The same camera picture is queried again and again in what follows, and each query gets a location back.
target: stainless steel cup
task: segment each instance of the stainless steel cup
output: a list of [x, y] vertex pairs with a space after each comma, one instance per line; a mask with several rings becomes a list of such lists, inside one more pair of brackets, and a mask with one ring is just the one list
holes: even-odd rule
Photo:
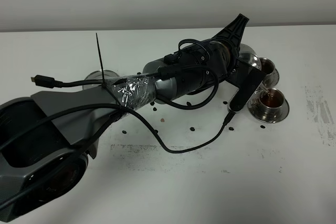
[[239, 58], [250, 64], [252, 67], [261, 70], [261, 62], [255, 54], [252, 54], [251, 52], [239, 52]]
[[277, 89], [269, 89], [269, 94], [261, 91], [258, 97], [259, 108], [266, 115], [277, 114], [285, 102], [285, 96]]
[[261, 70], [266, 74], [263, 84], [267, 89], [273, 88], [279, 82], [279, 72], [270, 59], [259, 58], [259, 60], [261, 63]]
[[[113, 77], [118, 77], [119, 75], [111, 70], [104, 70], [104, 77], [105, 78], [113, 78]], [[95, 72], [92, 72], [84, 80], [101, 80], [103, 78], [102, 71], [98, 70]], [[99, 86], [99, 84], [91, 84], [91, 85], [84, 85], [82, 88], [83, 90], [85, 89], [91, 89], [94, 87]]]
[[277, 123], [289, 114], [289, 104], [283, 93], [277, 89], [268, 89], [269, 95], [263, 91], [256, 91], [249, 100], [249, 112], [258, 120], [265, 123]]
[[240, 43], [240, 47], [239, 47], [239, 53], [241, 52], [250, 52], [251, 54], [256, 55], [256, 52], [252, 49], [252, 47], [246, 44], [243, 44], [243, 43]]

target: cable connector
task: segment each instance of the cable connector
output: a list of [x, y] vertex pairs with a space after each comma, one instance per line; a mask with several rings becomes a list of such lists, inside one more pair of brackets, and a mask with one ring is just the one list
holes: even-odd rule
[[235, 116], [235, 114], [236, 112], [229, 110], [229, 113], [226, 115], [223, 124], [227, 125], [232, 120], [232, 118]]
[[180, 64], [172, 64], [167, 67], [158, 68], [158, 73], [162, 80], [166, 80], [175, 77], [177, 74], [182, 72]]
[[40, 75], [32, 77], [32, 82], [34, 82], [36, 86], [50, 89], [55, 87], [58, 88], [62, 83], [61, 81], [55, 81], [55, 78]]

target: white tabletop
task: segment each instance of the white tabletop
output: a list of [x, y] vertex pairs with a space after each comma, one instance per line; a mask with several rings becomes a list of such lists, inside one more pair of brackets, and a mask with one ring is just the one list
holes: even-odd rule
[[[98, 36], [105, 68], [126, 75], [176, 51], [181, 39], [219, 30]], [[262, 124], [244, 108], [229, 124], [234, 131], [213, 144], [169, 154], [127, 116], [101, 137], [98, 157], [72, 191], [12, 223], [335, 223], [336, 26], [248, 27], [242, 43], [275, 63], [276, 88], [290, 104], [284, 121]], [[1, 33], [0, 59], [0, 103], [42, 90], [30, 82], [36, 74], [75, 81], [99, 69], [95, 31]], [[147, 105], [139, 112], [168, 146], [190, 147], [217, 133], [227, 114], [223, 101], [235, 90], [222, 83], [196, 111], [156, 104], [157, 111]], [[177, 101], [195, 104], [208, 92]]]

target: metal saucer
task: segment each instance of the metal saucer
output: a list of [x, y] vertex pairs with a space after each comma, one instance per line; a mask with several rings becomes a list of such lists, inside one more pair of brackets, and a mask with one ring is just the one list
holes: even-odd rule
[[282, 106], [278, 108], [276, 113], [266, 113], [263, 106], [260, 106], [260, 93], [262, 90], [254, 92], [250, 100], [247, 102], [247, 109], [252, 116], [264, 123], [278, 123], [284, 120], [289, 114], [289, 104], [285, 99]]
[[[104, 77], [105, 78], [113, 78], [113, 77], [118, 77], [119, 75], [111, 70], [104, 70]], [[102, 78], [102, 70], [98, 70], [95, 72], [92, 72], [84, 80], [101, 80]], [[82, 86], [83, 90], [85, 89], [90, 89], [97, 87], [98, 84], [91, 84], [91, 85], [84, 85]]]

